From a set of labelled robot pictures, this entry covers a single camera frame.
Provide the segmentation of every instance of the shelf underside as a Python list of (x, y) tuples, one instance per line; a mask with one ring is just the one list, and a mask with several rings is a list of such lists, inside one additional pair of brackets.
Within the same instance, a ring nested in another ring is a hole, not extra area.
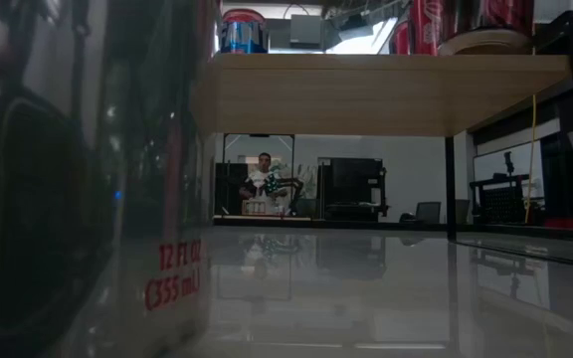
[(225, 133), (450, 136), (570, 75), (564, 56), (219, 55)]

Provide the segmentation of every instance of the white tile floor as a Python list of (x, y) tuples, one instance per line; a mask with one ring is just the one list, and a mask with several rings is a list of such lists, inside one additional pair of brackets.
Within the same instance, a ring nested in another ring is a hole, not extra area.
[(573, 267), (440, 233), (214, 228), (195, 357), (573, 357)]

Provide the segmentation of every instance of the black monitor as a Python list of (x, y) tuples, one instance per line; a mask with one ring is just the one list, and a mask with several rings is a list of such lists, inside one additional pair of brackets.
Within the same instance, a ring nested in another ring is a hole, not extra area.
[(368, 187), (368, 180), (378, 179), (382, 170), (378, 159), (333, 158), (330, 164), (336, 188)]

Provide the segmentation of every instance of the red and blue container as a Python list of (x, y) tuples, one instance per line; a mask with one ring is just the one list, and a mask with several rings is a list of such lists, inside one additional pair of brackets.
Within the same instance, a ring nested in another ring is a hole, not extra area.
[(269, 51), (267, 21), (254, 10), (232, 9), (223, 15), (220, 52), (266, 54)]

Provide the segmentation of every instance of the red object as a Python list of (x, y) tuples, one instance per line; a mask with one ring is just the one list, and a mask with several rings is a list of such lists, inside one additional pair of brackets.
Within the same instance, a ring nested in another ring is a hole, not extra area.
[(532, 34), (534, 0), (482, 0), (482, 26), (514, 29), (522, 34)]
[(223, 22), (259, 22), (265, 24), (267, 20), (259, 12), (250, 9), (231, 9), (223, 15)]
[(508, 29), (531, 36), (534, 0), (442, 0), (442, 42), (481, 29)]
[(573, 229), (573, 218), (552, 218), (545, 220), (546, 228)]
[(410, 55), (410, 25), (408, 20), (399, 23), (390, 39), (391, 55)]
[(442, 36), (443, 0), (415, 0), (410, 8), (413, 24), (415, 54), (433, 55), (438, 53)]

